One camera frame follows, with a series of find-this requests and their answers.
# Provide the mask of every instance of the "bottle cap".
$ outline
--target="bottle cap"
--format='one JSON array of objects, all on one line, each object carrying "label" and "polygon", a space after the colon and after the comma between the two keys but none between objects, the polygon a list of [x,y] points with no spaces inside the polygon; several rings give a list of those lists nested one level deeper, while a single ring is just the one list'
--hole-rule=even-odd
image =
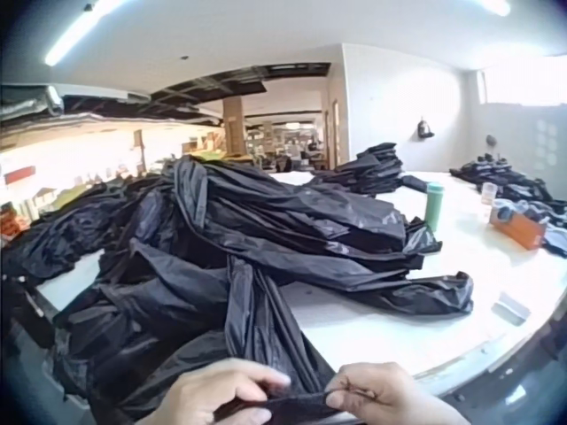
[{"label": "bottle cap", "polygon": [[427,193],[443,193],[445,188],[440,183],[427,183]]}]

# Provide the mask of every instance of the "hand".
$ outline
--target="hand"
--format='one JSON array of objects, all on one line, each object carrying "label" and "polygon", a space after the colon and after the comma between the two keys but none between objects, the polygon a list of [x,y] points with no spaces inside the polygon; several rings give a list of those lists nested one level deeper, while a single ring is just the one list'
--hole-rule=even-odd
[{"label": "hand", "polygon": [[453,407],[423,391],[396,363],[343,366],[329,382],[327,405],[368,425],[466,425]]},{"label": "hand", "polygon": [[[137,425],[208,425],[214,423],[214,412],[239,398],[243,401],[266,401],[266,393],[257,383],[284,387],[290,378],[271,367],[240,359],[213,363],[183,374],[172,385],[161,405]],[[218,425],[261,425],[271,412],[261,408],[242,410]]]}]

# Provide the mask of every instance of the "window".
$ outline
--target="window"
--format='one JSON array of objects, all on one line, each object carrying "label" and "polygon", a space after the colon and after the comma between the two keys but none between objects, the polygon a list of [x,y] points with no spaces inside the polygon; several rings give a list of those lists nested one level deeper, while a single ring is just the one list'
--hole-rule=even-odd
[{"label": "window", "polygon": [[567,104],[567,56],[529,58],[479,73],[481,103]]}]

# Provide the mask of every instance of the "green bottle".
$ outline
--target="green bottle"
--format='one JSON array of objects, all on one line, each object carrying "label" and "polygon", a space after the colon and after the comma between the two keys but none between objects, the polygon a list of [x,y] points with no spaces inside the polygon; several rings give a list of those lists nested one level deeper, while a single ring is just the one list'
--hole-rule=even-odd
[{"label": "green bottle", "polygon": [[439,183],[427,184],[427,206],[425,207],[425,221],[434,232],[439,224],[441,205],[445,188]]}]

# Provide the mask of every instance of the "pillar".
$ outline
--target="pillar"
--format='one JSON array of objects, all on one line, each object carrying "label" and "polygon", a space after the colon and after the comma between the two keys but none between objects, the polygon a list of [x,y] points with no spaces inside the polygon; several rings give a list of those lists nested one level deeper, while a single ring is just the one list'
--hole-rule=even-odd
[{"label": "pillar", "polygon": [[136,130],[134,132],[134,147],[140,148],[140,165],[136,171],[138,175],[145,174],[148,170],[145,165],[145,146],[144,139],[142,138],[142,130]]},{"label": "pillar", "polygon": [[227,153],[246,154],[245,116],[241,96],[222,99],[222,119],[227,139]]},{"label": "pillar", "polygon": [[275,153],[276,144],[274,137],[274,127],[272,126],[272,121],[262,122],[264,127],[264,152],[265,153]]}]

